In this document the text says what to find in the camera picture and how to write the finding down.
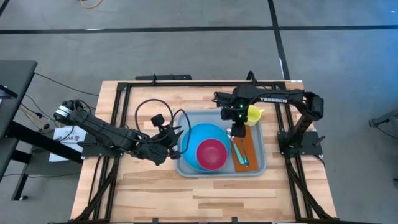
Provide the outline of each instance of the wooden table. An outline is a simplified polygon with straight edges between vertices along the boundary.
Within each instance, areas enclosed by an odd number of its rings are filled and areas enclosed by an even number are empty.
[[[117,81],[103,82],[99,94],[95,116],[107,122],[111,120],[117,83]],[[286,81],[286,87],[303,89],[303,83]],[[216,108],[216,104],[211,102],[214,91],[231,92],[232,89],[233,87],[220,86],[133,87],[126,124],[130,128],[135,128],[134,111],[140,102],[149,98],[166,101],[174,111],[179,108],[208,110]],[[117,125],[121,117],[123,99],[122,94]],[[151,161],[124,155],[119,165],[111,221],[149,222],[152,218],[159,218],[160,222],[230,222],[231,217],[238,217],[239,221],[247,222],[294,221],[285,162],[279,154],[276,137],[279,128],[275,106],[272,103],[258,103],[256,106],[265,109],[261,118],[261,127],[267,168],[262,175],[188,179],[177,173],[174,161],[170,159],[157,167]],[[300,113],[294,107],[291,107],[291,110],[294,122],[297,122]],[[163,114],[167,123],[170,121],[170,115],[164,105],[158,102],[145,104],[139,111],[141,130],[150,135],[155,134],[157,129],[152,126],[150,118],[159,113]],[[286,122],[283,107],[282,116]],[[302,160],[309,191],[325,211],[335,217],[335,208],[323,164],[313,156],[302,156]],[[84,161],[71,218],[78,216],[88,203],[96,161],[97,158]],[[297,192],[300,210],[305,217],[302,194],[299,189]],[[105,206],[102,203],[99,217],[104,217],[104,210]]]

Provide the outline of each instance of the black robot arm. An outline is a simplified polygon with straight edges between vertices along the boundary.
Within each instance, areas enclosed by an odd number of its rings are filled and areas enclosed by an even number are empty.
[[[215,92],[214,102],[222,107],[221,119],[234,121],[232,135],[246,135],[244,123],[248,120],[249,105],[257,102],[283,103],[294,105],[301,113],[295,126],[289,129],[289,144],[301,147],[302,136],[313,121],[323,117],[323,99],[304,90],[269,90],[243,84],[236,87],[232,94]]]
[[[182,131],[175,133],[179,127],[163,126],[161,114],[154,116],[151,121],[159,128],[159,134],[148,135],[133,129],[117,128],[93,116],[84,110],[80,100],[64,101],[54,113],[56,121],[65,125],[77,125],[92,134],[97,144],[107,149],[121,150],[139,159],[148,159],[158,166],[167,156],[172,159],[180,157],[179,152],[172,148],[177,145]]]

